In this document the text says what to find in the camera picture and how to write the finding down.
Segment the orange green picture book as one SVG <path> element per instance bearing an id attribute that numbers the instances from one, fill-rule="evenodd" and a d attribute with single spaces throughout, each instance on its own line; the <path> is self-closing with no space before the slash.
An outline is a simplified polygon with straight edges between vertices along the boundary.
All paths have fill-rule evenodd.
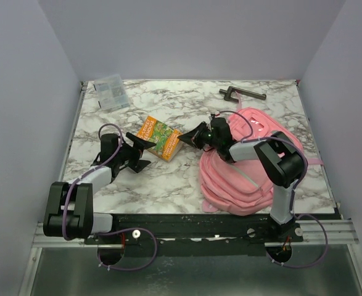
<path id="1" fill-rule="evenodd" d="M 166 162 L 170 162 L 178 153 L 182 142 L 178 137 L 182 132 L 166 123 L 148 116 L 137 133 L 137 137 L 155 143 L 148 151 Z"/>

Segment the pink student backpack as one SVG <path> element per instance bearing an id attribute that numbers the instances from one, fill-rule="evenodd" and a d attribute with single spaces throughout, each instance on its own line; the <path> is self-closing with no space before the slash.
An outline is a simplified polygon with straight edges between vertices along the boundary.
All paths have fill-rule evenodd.
<path id="1" fill-rule="evenodd" d="M 238 103 L 237 112 L 228 118 L 233 137 L 240 140 L 253 131 L 252 138 L 270 136 L 282 131 L 300 149 L 302 143 L 285 127 L 261 110 Z M 254 214 L 272 204 L 273 183 L 265 173 L 259 160 L 245 160 L 228 164 L 215 150 L 204 152 L 199 162 L 200 190 L 204 196 L 202 211 L 214 213 L 218 210 L 234 215 Z"/>

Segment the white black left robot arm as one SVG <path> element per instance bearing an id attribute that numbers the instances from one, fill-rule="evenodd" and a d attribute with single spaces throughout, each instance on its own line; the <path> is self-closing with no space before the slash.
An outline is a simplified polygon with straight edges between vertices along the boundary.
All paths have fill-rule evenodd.
<path id="1" fill-rule="evenodd" d="M 113 223 L 113 216 L 95 212 L 93 197 L 111 184 L 123 169 L 141 172 L 150 164 L 141 158 L 143 152 L 156 146 L 131 133 L 126 133 L 126 138 L 132 144 L 115 133 L 103 134 L 100 152 L 87 172 L 72 181 L 51 184 L 43 222 L 45 236 L 70 241 L 99 234 L 108 244 L 119 239 L 120 228 Z"/>

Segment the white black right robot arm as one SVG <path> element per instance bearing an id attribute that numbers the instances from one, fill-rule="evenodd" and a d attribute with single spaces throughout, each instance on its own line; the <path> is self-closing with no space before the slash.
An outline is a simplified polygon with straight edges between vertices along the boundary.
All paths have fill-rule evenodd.
<path id="1" fill-rule="evenodd" d="M 295 188 L 306 175 L 308 160 L 282 131 L 267 137 L 237 141 L 226 119 L 212 116 L 210 123 L 203 121 L 178 139 L 200 150 L 209 145 L 226 163 L 258 160 L 274 184 L 268 237 L 279 242 L 289 235 L 289 229 L 296 221 L 293 211 Z"/>

